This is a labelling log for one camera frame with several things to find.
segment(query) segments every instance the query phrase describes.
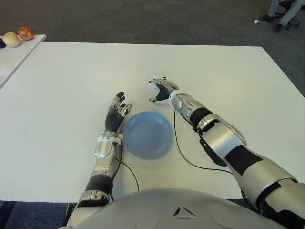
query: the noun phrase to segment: plastic plate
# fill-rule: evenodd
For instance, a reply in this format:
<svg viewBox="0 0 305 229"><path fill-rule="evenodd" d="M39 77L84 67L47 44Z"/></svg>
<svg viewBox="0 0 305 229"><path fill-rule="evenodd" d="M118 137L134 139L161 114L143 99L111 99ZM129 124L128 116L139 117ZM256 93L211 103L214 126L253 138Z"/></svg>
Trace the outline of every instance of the plastic plate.
<svg viewBox="0 0 305 229"><path fill-rule="evenodd" d="M141 112L129 119L123 129L123 144L134 155L155 159L168 152L173 132L170 123L156 112Z"/></svg>

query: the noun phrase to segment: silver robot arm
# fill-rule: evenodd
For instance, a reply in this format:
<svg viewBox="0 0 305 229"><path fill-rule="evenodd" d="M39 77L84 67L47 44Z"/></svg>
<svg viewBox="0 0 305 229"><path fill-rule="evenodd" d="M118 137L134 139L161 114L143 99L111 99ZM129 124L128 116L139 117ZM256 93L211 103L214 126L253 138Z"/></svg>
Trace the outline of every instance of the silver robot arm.
<svg viewBox="0 0 305 229"><path fill-rule="evenodd" d="M93 172L67 226L77 226L109 203L113 179L119 167L117 158L122 158L122 135L117 131L132 107L131 104L121 105L124 99L124 93L119 92L110 105L105 120L105 131L98 138Z"/></svg>
<svg viewBox="0 0 305 229"><path fill-rule="evenodd" d="M166 79L149 81L160 92L151 102L168 100L199 135L200 144L219 166L228 166L254 208L287 228L305 224L305 184L272 160L254 153L243 135Z"/></svg>

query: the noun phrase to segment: black wire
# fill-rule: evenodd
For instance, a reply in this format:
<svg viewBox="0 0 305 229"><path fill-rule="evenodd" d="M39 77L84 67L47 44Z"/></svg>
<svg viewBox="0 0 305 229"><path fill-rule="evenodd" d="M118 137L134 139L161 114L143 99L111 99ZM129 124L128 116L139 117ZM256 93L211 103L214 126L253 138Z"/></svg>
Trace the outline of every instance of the black wire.
<svg viewBox="0 0 305 229"><path fill-rule="evenodd" d="M178 149L179 149L179 152L181 154L181 156L184 158L184 160L186 160L189 164L191 164L192 166L195 166L197 168L202 168L202 169L208 169L208 170L218 170L218 171L223 171L223 172L226 172L226 173L229 173L231 175L233 175L233 173L227 171L227 170L224 170L224 169L218 169L218 168L205 168L205 167L200 167L200 166L197 166L195 164L193 164L192 162L190 162L188 159L185 158L185 156L182 154L181 152L181 149L179 147L179 144L178 144L178 140L177 140L177 132L176 132L176 109L174 111L174 115L173 115L173 126L174 126L174 130L175 130L175 138L176 138L176 143L177 143L177 146L178 146Z"/></svg>
<svg viewBox="0 0 305 229"><path fill-rule="evenodd" d="M111 201L113 202L113 201L114 201L114 198L113 198L113 195L112 195L112 191L111 191L111 190L110 190L109 195L110 195Z"/></svg>
<svg viewBox="0 0 305 229"><path fill-rule="evenodd" d="M118 171L119 171L119 168L120 168L120 166L121 166L121 162L122 162L122 157L123 157L123 147L122 147L122 145L121 145L121 144L120 144L119 146L120 146L120 152L121 152L121 155L120 155L119 165L118 165L118 167L116 168L116 171L115 171L115 173L114 173L113 177L111 178L111 181L112 181L112 182L113 182L113 180L114 180L114 178L115 178L116 174L117 174L117 173L118 173ZM114 201L114 199L113 199L113 195L112 195L112 190L110 190L109 195L110 195L111 201Z"/></svg>
<svg viewBox="0 0 305 229"><path fill-rule="evenodd" d="M121 166L121 162L122 162L122 157L123 157L123 147L122 147L122 145L121 145L121 144L120 144L119 146L120 146L120 151L121 151L120 160L119 160L119 165L118 165L118 167L116 168L116 171L115 171L115 173L114 173L113 177L111 178L111 181L113 181L113 180L114 180L114 178L115 178L116 174L117 174L117 173L118 173L118 171L119 171L119 168L120 168L120 166Z"/></svg>
<svg viewBox="0 0 305 229"><path fill-rule="evenodd" d="M137 177L135 176L135 174L133 173L132 169L131 169L128 165L126 165L124 162L121 161L121 163L122 163L123 165L125 165L125 166L131 171L131 173L132 173L132 175L133 175L133 177L134 177L134 179L135 179L135 182L137 182L138 191L140 191L138 179L137 179Z"/></svg>
<svg viewBox="0 0 305 229"><path fill-rule="evenodd" d="M246 204L249 206L249 208L252 210L252 211L255 211L256 213L260 214L260 212L250 203L249 199L246 197L246 195L244 194L244 191L242 191L240 189L241 193L242 193L242 197L244 199L244 201L246 202Z"/></svg>

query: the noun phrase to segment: shoe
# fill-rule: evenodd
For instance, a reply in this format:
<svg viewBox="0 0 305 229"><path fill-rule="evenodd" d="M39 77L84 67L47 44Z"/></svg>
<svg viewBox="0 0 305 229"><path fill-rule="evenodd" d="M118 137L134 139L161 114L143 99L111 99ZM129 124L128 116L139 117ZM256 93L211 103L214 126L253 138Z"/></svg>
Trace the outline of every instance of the shoe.
<svg viewBox="0 0 305 229"><path fill-rule="evenodd" d="M282 29L283 25L282 24L277 24L276 27L274 28L274 32L280 32Z"/></svg>
<svg viewBox="0 0 305 229"><path fill-rule="evenodd" d="M265 15L265 16L261 17L261 20L262 20L262 21L267 21L267 20L269 20L269 19L271 19L271 17L268 16L268 15Z"/></svg>

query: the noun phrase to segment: office chair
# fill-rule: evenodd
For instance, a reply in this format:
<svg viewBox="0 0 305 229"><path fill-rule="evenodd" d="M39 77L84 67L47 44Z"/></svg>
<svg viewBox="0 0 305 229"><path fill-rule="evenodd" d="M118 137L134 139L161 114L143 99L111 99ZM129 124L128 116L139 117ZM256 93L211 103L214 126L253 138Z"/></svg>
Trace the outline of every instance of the office chair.
<svg viewBox="0 0 305 229"><path fill-rule="evenodd" d="M274 19L282 18L282 17L288 12L288 10L290 9L292 3L294 3L294 2L295 2L295 0L288 0L288 1L282 1L282 2L280 2L279 4L280 4L282 7L284 7L284 8L286 9L285 12L284 12L284 13L278 13L278 12L277 12L277 13L276 13L277 16L269 18L269 19L268 19L268 22L273 22ZM291 22L292 22L292 21L296 23L296 25L295 25L296 27L299 27L300 24L301 24L300 21L298 21L298 20L295 19L295 18L292 18L292 19L289 21L288 25L286 26L286 29L287 29L287 30L290 29L290 26L291 26Z"/></svg>

